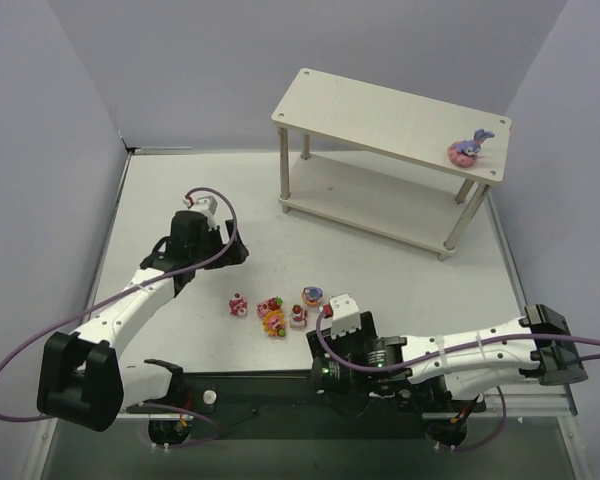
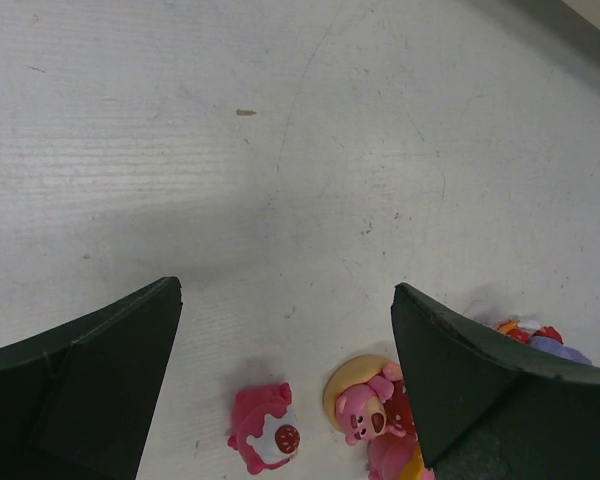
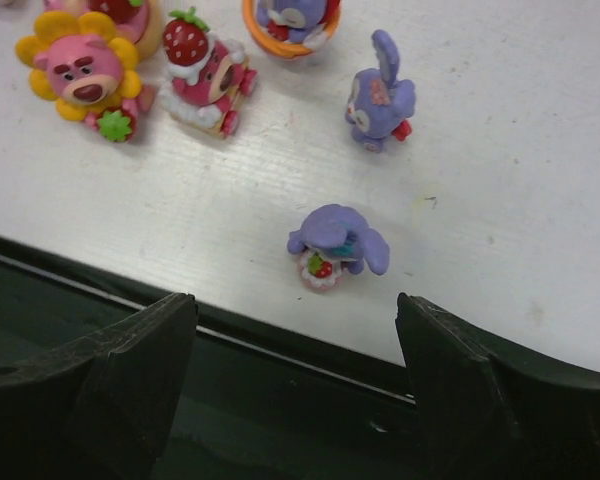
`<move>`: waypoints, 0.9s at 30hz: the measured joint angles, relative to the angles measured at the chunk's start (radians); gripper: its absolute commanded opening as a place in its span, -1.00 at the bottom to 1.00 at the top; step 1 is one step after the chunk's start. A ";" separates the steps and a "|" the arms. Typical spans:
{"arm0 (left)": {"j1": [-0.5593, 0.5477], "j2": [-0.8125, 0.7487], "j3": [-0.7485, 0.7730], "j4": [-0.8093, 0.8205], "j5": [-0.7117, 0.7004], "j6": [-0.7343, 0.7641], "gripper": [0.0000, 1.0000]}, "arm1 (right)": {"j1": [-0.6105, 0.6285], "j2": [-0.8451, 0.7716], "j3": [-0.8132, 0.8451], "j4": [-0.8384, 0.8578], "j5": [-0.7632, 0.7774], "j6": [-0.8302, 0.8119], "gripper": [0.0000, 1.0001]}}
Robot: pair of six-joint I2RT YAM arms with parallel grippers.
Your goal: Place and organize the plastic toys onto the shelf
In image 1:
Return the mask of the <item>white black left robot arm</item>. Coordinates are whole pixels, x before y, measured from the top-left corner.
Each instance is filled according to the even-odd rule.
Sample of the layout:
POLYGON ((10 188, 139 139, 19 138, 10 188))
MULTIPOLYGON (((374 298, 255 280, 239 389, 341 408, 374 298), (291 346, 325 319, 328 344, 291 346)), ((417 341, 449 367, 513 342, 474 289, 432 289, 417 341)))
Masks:
POLYGON ((145 402, 177 409, 190 395, 181 367, 147 359, 121 368, 119 358, 143 326, 191 282, 197 271, 245 262, 236 219, 226 221, 229 239, 211 213, 181 210, 119 294, 103 302, 94 318, 70 333, 56 332, 43 349, 36 399, 39 412, 102 432, 118 413, 145 402))

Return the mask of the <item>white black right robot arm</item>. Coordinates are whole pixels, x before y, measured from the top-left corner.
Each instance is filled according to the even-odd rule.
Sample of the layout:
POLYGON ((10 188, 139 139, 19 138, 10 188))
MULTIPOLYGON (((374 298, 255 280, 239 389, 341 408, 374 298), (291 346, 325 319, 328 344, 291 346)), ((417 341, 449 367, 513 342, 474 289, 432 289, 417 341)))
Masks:
POLYGON ((491 328, 436 336, 381 337, 371 313, 353 317, 350 332, 306 335, 319 394, 399 398, 434 412, 503 385, 588 378, 565 317, 545 305, 528 305, 521 317, 491 328))

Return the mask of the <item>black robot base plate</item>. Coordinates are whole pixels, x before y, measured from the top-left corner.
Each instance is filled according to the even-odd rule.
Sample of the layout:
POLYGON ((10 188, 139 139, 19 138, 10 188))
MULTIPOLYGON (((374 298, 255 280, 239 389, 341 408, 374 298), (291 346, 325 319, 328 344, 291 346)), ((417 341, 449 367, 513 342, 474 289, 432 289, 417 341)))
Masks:
POLYGON ((368 376, 325 362, 312 370, 181 375, 169 404, 213 420, 226 440, 464 440, 483 413, 472 394, 455 400, 441 380, 368 376))

